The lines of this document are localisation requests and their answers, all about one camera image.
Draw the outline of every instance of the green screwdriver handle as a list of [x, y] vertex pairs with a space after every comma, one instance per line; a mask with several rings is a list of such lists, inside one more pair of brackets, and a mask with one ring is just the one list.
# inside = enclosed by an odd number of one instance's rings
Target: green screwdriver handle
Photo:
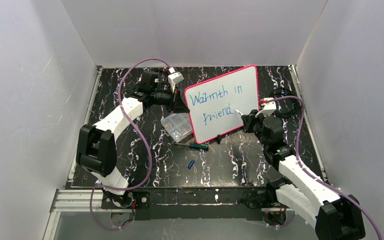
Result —
[[189, 147], [190, 147], [191, 149], [202, 149], [202, 150], [205, 150], [205, 151], [208, 150], [208, 144], [207, 144], [207, 143], [204, 143], [204, 144], [191, 143], [191, 144], [189, 145]]

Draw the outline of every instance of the black tabletop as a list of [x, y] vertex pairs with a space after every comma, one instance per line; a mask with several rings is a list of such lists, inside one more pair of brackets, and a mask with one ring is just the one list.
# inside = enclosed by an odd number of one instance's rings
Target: black tabletop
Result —
[[[193, 84], [228, 73], [240, 67], [176, 67], [184, 80], [178, 84], [183, 91]], [[123, 89], [141, 78], [144, 69], [136, 68], [127, 77]], [[117, 87], [128, 68], [104, 69], [96, 90], [91, 108], [89, 123], [95, 124], [118, 106]], [[274, 89], [285, 87], [295, 92], [291, 74], [287, 66], [258, 66], [258, 89], [260, 98], [267, 97]], [[282, 102], [290, 107], [289, 102]], [[136, 119], [139, 129], [148, 141], [153, 158], [152, 174], [144, 187], [155, 188], [229, 188], [264, 187], [281, 175], [272, 168], [263, 156], [263, 147], [252, 133], [236, 130], [223, 137], [221, 143], [209, 143], [208, 151], [189, 149], [174, 145], [174, 140], [164, 133], [161, 119], [169, 113], [161, 106], [153, 106]], [[299, 118], [283, 120], [285, 140], [295, 147]], [[192, 137], [185, 142], [192, 143]], [[304, 163], [321, 176], [319, 161], [304, 123], [301, 133], [300, 155]], [[147, 174], [148, 156], [145, 145], [130, 125], [116, 141], [117, 168], [128, 179], [129, 185], [140, 183]], [[191, 160], [195, 164], [188, 169]], [[91, 188], [97, 179], [82, 167], [75, 169], [72, 188]]]

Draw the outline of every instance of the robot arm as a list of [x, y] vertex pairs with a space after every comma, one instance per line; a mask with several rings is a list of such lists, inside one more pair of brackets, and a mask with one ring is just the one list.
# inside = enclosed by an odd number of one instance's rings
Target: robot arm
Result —
[[[260, 111], [252, 110], [248, 115], [240, 113], [245, 132], [255, 134], [264, 146], [267, 162], [284, 175], [267, 184], [266, 199], [289, 206], [315, 229], [321, 240], [364, 238], [361, 211], [304, 172], [316, 176], [305, 164], [299, 164], [295, 150], [284, 142], [282, 121], [271, 115], [276, 109], [273, 103], [266, 103]], [[358, 202], [352, 195], [349, 197]]]
[[[138, 118], [144, 113], [144, 108], [152, 105], [166, 106], [170, 113], [189, 113], [176, 87], [183, 76], [172, 67], [168, 71], [168, 81], [162, 81], [157, 72], [144, 71], [141, 81], [127, 90], [122, 106], [131, 119]], [[85, 124], [80, 129], [76, 163], [97, 177], [104, 186], [124, 189], [129, 185], [116, 166], [116, 140], [129, 124], [121, 108], [116, 107], [101, 121], [94, 125]], [[125, 193], [124, 190], [106, 190], [117, 196]]]

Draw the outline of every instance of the white wall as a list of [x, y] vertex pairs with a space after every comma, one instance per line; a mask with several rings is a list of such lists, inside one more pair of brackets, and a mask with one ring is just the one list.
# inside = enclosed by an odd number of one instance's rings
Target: white wall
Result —
[[329, 180], [384, 237], [384, 1], [329, 0], [297, 66]]
[[95, 76], [60, 0], [0, 0], [0, 240], [43, 237]]
[[296, 64], [326, 0], [62, 2], [94, 62], [126, 67]]

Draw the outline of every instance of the plastic storage box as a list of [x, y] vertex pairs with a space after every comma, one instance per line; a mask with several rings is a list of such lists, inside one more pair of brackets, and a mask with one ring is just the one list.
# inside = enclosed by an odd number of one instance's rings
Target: plastic storage box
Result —
[[165, 132], [170, 135], [176, 143], [179, 143], [192, 133], [191, 120], [188, 113], [173, 113], [161, 120]]

